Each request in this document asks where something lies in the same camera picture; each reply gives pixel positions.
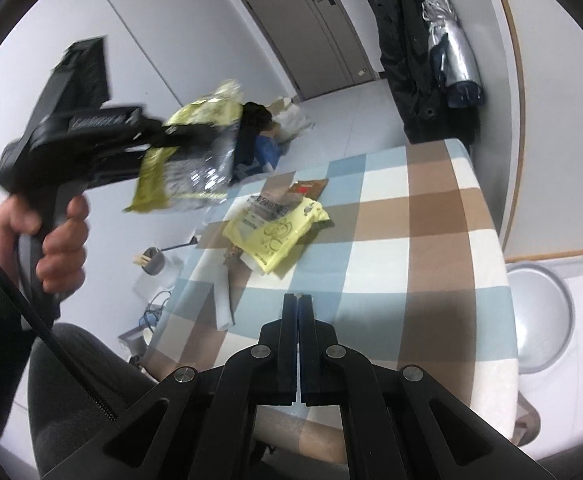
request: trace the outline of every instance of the gray door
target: gray door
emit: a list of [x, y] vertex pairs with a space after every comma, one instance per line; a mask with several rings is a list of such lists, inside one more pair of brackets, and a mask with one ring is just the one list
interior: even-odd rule
[[243, 0], [309, 99], [373, 79], [339, 0]]

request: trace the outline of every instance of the checkered tablecloth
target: checkered tablecloth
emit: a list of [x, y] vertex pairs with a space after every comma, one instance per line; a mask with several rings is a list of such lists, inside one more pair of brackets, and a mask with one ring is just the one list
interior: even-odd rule
[[[274, 272], [230, 268], [236, 324], [216, 330], [213, 285], [222, 229], [264, 188], [328, 178], [319, 201], [332, 224], [310, 232]], [[505, 436], [515, 420], [518, 361], [498, 236], [457, 140], [394, 148], [271, 176], [232, 189], [211, 210], [153, 336], [144, 365], [157, 379], [206, 370], [257, 343], [286, 292], [311, 294], [338, 340], [387, 368], [418, 364]], [[260, 407], [255, 436], [321, 460], [345, 461], [337, 407]]]

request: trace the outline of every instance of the plaid tablecloth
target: plaid tablecloth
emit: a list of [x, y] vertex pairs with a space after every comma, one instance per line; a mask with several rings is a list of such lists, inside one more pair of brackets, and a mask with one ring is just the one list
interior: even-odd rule
[[[319, 201], [332, 226], [310, 232], [268, 276], [230, 269], [236, 324], [216, 330], [213, 285], [229, 245], [221, 233], [263, 188], [328, 178]], [[338, 340], [387, 368], [418, 364], [505, 436], [515, 420], [513, 306], [498, 236], [467, 152], [457, 140], [394, 148], [271, 176], [232, 189], [181, 273], [144, 366], [206, 370], [257, 343], [286, 292], [311, 294]], [[260, 407], [255, 436], [345, 462], [337, 407]]]

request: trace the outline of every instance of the hanging clothes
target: hanging clothes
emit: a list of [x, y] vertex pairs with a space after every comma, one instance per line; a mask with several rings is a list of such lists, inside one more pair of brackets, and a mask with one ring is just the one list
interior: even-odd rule
[[479, 133], [478, 109], [449, 106], [430, 61], [423, 1], [375, 1], [380, 62], [410, 142], [457, 138], [469, 148]]

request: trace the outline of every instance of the silver umbrella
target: silver umbrella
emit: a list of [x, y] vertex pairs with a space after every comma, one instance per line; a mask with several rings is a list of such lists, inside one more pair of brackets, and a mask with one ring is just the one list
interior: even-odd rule
[[429, 23], [430, 59], [449, 106], [479, 104], [483, 92], [476, 58], [449, 0], [425, 0], [423, 19]]

